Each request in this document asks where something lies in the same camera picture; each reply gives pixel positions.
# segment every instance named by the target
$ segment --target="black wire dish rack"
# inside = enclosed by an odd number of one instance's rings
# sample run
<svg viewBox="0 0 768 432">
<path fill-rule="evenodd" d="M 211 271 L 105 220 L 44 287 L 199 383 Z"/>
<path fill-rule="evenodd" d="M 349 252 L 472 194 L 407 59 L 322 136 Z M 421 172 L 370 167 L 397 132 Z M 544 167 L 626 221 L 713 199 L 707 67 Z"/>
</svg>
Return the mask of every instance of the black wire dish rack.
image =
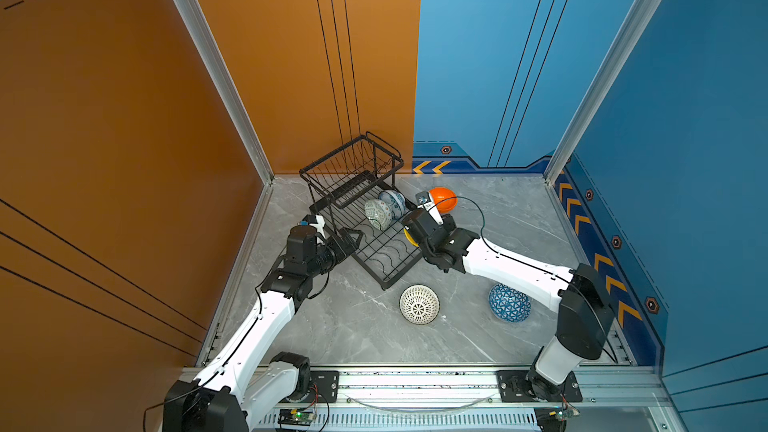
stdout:
<svg viewBox="0 0 768 432">
<path fill-rule="evenodd" d="M 366 202 L 379 198 L 382 190 L 398 191 L 395 172 L 402 165 L 397 148 L 366 132 L 299 170 L 310 187 L 312 214 L 323 216 L 338 238 L 349 239 L 343 229 L 362 233 L 360 248 L 352 256 L 382 290 L 391 287 L 422 258 L 418 247 L 403 233 L 400 220 L 393 219 L 379 230 L 366 216 Z M 416 208 L 408 199 L 406 207 Z"/>
</svg>

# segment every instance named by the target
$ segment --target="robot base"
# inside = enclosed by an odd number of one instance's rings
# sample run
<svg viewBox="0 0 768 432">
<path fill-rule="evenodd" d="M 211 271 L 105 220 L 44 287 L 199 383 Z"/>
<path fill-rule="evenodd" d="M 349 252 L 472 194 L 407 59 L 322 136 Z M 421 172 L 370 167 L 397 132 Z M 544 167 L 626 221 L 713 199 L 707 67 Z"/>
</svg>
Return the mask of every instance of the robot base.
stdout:
<svg viewBox="0 0 768 432">
<path fill-rule="evenodd" d="M 540 402 L 533 397 L 531 384 L 525 378 L 526 370 L 498 370 L 496 381 L 498 391 L 502 395 L 502 402 Z M 581 390 L 576 381 L 576 375 L 571 372 L 561 386 L 560 392 L 568 402 L 581 402 Z M 561 398 L 553 398 L 553 402 L 559 402 Z"/>
</svg>

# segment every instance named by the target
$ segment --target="blue and white bowl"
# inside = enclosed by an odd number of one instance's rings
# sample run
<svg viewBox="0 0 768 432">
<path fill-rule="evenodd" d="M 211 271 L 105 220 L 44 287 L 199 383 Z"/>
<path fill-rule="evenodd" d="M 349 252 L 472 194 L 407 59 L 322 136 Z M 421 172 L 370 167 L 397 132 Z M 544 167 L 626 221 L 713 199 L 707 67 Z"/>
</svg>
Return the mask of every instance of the blue and white bowl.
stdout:
<svg viewBox="0 0 768 432">
<path fill-rule="evenodd" d="M 531 314 L 531 299 L 503 284 L 496 284 L 488 294 L 491 310 L 503 321 L 523 322 Z"/>
<path fill-rule="evenodd" d="M 392 210 L 392 219 L 399 220 L 408 212 L 406 207 L 406 198 L 397 190 L 382 190 L 379 194 L 379 200 L 384 202 Z"/>
<path fill-rule="evenodd" d="M 368 217 L 371 226 L 384 230 L 389 227 L 392 221 L 392 210 L 383 200 L 372 198 L 366 202 L 366 217 Z"/>
</svg>

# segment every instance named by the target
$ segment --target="aluminum frame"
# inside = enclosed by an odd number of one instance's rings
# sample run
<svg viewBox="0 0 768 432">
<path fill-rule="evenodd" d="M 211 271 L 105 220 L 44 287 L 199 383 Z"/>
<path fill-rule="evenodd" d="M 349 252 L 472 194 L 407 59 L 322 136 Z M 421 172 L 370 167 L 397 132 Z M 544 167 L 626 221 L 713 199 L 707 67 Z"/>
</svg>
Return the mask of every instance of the aluminum frame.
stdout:
<svg viewBox="0 0 768 432">
<path fill-rule="evenodd" d="M 571 123 L 568 124 L 565 134 L 560 139 L 558 148 L 552 155 L 552 160 L 549 161 L 546 170 L 544 170 L 544 179 L 547 184 L 552 184 L 557 180 L 560 171 L 565 167 L 568 158 L 576 149 L 576 145 L 589 127 L 594 114 L 600 108 L 600 104 L 603 103 L 603 99 L 616 81 L 621 68 L 624 67 L 629 54 L 632 53 L 640 36 L 643 35 L 645 27 L 648 26 L 650 18 L 660 3 L 661 0 L 634 0 L 632 3 L 614 42 L 610 44 L 608 53 L 605 54 L 605 58 L 600 64 L 600 69 L 592 79 L 592 83 L 576 109 Z"/>
<path fill-rule="evenodd" d="M 455 408 L 479 400 L 484 408 L 530 408 L 527 403 L 504 403 L 498 392 L 496 370 L 525 370 L 520 365 L 388 365 L 319 366 L 313 370 L 339 371 L 339 399 L 331 409 Z M 256 370 L 253 384 L 266 370 Z M 191 381 L 198 368 L 186 368 L 180 380 Z M 672 408 L 667 389 L 652 367 L 581 365 L 574 372 L 583 402 L 577 408 Z M 535 407 L 560 407 L 560 402 L 537 402 Z"/>
<path fill-rule="evenodd" d="M 245 105 L 240 98 L 232 75 L 226 68 L 224 57 L 221 55 L 214 34 L 208 26 L 200 3 L 197 0 L 174 0 L 174 4 L 176 4 L 179 15 L 187 26 L 210 78 L 216 85 L 216 90 L 224 102 L 226 111 L 230 114 L 237 133 L 240 134 L 240 139 L 248 151 L 248 157 L 254 163 L 261 181 L 264 186 L 272 183 L 274 172 L 266 158 L 264 148 L 259 142 L 259 137 L 256 135 L 254 124 L 245 110 Z"/>
<path fill-rule="evenodd" d="M 226 320 L 230 315 L 235 293 L 240 286 L 240 281 L 243 279 L 245 267 L 248 265 L 248 257 L 250 257 L 250 253 L 256 243 L 256 235 L 264 220 L 266 207 L 269 205 L 270 198 L 272 197 L 272 191 L 272 183 L 265 184 L 264 188 L 261 190 L 259 201 L 256 203 L 256 209 L 250 218 L 245 237 L 243 237 L 243 243 L 240 244 L 240 250 L 235 257 L 235 264 L 232 265 L 230 276 L 226 280 L 224 291 L 221 293 L 221 298 L 216 306 L 216 312 L 214 312 L 214 317 L 210 321 L 210 326 L 206 332 L 203 344 L 200 346 L 200 352 L 195 361 L 197 367 L 204 367 L 207 364 L 210 354 L 217 346 L 216 341 L 218 340 L 218 333 L 224 329 Z"/>
<path fill-rule="evenodd" d="M 648 407 L 651 418 L 654 420 L 656 430 L 659 432 L 687 432 L 680 414 L 674 407 Z"/>
</svg>

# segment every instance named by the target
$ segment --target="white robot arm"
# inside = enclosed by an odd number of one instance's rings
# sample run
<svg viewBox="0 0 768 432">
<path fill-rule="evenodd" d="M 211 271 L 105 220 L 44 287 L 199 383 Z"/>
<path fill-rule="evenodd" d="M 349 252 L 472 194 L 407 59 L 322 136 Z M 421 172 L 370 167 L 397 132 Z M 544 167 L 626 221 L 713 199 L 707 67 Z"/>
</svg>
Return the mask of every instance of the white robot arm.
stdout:
<svg viewBox="0 0 768 432">
<path fill-rule="evenodd" d="M 452 216 L 418 207 L 402 220 L 424 259 L 444 272 L 480 275 L 516 289 L 553 312 L 558 330 L 533 362 L 526 380 L 533 399 L 560 401 L 571 371 L 600 357 L 614 319 L 609 297 L 590 266 L 545 264 L 500 248 L 456 228 Z M 321 216 L 306 216 L 291 229 L 286 254 L 261 286 L 259 303 L 192 384 L 178 381 L 164 405 L 163 431 L 248 432 L 254 418 L 288 397 L 302 400 L 310 387 L 309 360 L 283 352 L 251 386 L 256 367 L 277 334 L 312 291 L 312 279 L 328 273 L 360 246 L 359 231 L 326 237 Z"/>
</svg>

